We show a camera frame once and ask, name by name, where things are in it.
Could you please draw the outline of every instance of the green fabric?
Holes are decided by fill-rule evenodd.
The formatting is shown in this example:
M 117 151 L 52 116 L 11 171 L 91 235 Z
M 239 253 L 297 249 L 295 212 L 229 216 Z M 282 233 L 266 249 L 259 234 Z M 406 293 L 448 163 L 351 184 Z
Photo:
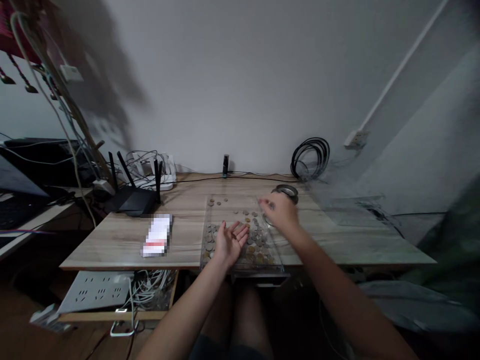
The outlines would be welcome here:
M 438 263 L 413 269 L 400 280 L 444 294 L 480 317 L 480 176 L 418 248 Z

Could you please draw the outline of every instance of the laptop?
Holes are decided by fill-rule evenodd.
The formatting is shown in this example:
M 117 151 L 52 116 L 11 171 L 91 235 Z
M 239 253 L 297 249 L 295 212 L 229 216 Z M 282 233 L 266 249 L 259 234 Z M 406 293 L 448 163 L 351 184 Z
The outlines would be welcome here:
M 0 230 L 17 229 L 54 198 L 0 155 Z

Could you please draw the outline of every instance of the coiled black cable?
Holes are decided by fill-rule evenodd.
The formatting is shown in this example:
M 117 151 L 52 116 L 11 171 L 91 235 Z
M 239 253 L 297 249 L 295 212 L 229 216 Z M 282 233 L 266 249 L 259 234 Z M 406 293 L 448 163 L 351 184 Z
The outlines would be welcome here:
M 314 151 L 316 153 L 316 166 L 315 170 L 309 174 L 312 179 L 318 179 L 318 177 L 325 171 L 330 158 L 330 145 L 324 138 L 310 137 L 300 144 L 295 149 L 291 156 L 290 171 L 292 175 L 300 180 L 300 176 L 297 173 L 298 163 L 302 164 L 307 171 L 310 172 L 307 165 L 300 159 L 303 153 L 308 151 Z

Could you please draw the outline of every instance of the open palm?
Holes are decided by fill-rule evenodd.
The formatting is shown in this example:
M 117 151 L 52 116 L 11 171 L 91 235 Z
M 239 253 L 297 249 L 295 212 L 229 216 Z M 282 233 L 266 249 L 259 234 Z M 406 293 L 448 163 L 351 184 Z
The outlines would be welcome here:
M 216 248 L 214 257 L 219 257 L 226 261 L 228 267 L 231 267 L 240 256 L 240 250 L 249 237 L 249 228 L 244 224 L 240 226 L 240 221 L 227 227 L 227 223 L 221 222 L 220 229 L 216 235 Z

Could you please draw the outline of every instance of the keyboard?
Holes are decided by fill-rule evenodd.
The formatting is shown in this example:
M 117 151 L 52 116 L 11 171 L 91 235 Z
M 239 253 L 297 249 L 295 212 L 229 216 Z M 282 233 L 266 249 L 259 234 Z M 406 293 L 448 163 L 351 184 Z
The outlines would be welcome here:
M 50 201 L 50 197 L 28 194 L 0 201 L 0 230 L 16 229 L 41 212 Z

